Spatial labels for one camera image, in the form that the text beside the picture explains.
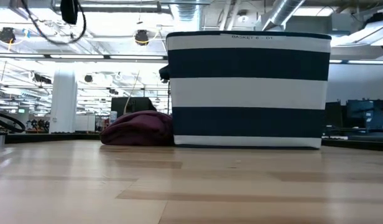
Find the wooden floor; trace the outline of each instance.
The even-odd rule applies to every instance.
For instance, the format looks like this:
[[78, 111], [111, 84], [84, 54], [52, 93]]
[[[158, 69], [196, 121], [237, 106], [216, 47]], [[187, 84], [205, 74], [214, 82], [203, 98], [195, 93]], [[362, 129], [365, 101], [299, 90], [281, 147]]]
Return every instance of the wooden floor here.
[[0, 223], [383, 223], [383, 152], [7, 145]]

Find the ceiling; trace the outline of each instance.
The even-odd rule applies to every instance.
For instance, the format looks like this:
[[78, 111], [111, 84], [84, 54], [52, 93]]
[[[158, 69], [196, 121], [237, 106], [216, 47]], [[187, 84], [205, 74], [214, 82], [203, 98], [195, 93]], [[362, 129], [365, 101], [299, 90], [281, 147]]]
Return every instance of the ceiling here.
[[[54, 45], [39, 35], [31, 20], [24, 15], [24, 10], [9, 7], [8, 0], [0, 0], [0, 31], [3, 27], [12, 27], [16, 35], [13, 44], [0, 40], [0, 53], [165, 56], [165, 37], [171, 32], [219, 30], [222, 21], [229, 26], [234, 8], [238, 11], [235, 12], [237, 16], [234, 17], [231, 30], [254, 30], [260, 16], [270, 13], [274, 5], [273, 0], [241, 0], [240, 4], [235, 0], [167, 0], [160, 1], [158, 10], [157, 1], [80, 2], [84, 6], [87, 24], [84, 37], [75, 44]], [[33, 18], [37, 19], [42, 32], [50, 39], [62, 42], [78, 36], [83, 27], [82, 15], [78, 16], [76, 26], [70, 26], [63, 22], [59, 14], [57, 6], [60, 1], [53, 1], [53, 5], [51, 3], [51, 0], [28, 0]], [[230, 13], [226, 17], [223, 15], [227, 4], [230, 4]], [[360, 31], [364, 21], [380, 10], [383, 11], [383, 0], [306, 0], [287, 22], [285, 30], [327, 32], [330, 21], [332, 30], [342, 27], [339, 29], [352, 34]], [[346, 16], [347, 19], [337, 22], [338, 16]], [[307, 27], [319, 27], [322, 30], [304, 30]], [[149, 44], [136, 44], [134, 36], [137, 30], [147, 30]], [[381, 47], [371, 44], [348, 48], [334, 46], [333, 52], [333, 59], [375, 59], [383, 56]], [[54, 82], [54, 71], [61, 63], [69, 63], [77, 71], [79, 113], [107, 114], [111, 97], [129, 96], [135, 83], [132, 96], [148, 96], [159, 111], [170, 112], [168, 85], [160, 81], [158, 74], [159, 69], [165, 66], [165, 61], [148, 63], [137, 60], [106, 62], [0, 58], [0, 107], [29, 105], [33, 113], [48, 113], [52, 85], [37, 83], [32, 77], [38, 74]], [[85, 75], [92, 75], [94, 81], [85, 82]], [[107, 88], [116, 89], [118, 95], [110, 94]]]

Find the wall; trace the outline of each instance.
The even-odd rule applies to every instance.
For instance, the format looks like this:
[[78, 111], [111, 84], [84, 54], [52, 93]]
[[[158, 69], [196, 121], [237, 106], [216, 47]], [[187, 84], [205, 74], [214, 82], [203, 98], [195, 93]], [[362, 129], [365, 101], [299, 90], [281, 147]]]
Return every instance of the wall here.
[[383, 99], [383, 65], [330, 65], [327, 102]]

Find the maroon blanket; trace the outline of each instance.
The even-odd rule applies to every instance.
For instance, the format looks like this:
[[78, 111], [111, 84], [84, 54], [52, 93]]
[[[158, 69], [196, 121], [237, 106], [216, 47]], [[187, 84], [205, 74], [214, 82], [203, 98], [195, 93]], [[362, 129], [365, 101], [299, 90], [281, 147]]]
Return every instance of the maroon blanket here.
[[172, 117], [139, 111], [118, 118], [100, 134], [103, 144], [117, 146], [169, 146], [173, 144]]

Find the navy and white striped basket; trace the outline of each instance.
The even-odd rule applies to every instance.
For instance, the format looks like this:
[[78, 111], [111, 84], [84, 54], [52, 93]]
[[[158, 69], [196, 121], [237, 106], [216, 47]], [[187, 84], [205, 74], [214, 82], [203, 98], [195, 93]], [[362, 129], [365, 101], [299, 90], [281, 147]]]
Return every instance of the navy and white striped basket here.
[[330, 41], [287, 32], [169, 34], [176, 145], [319, 148]]

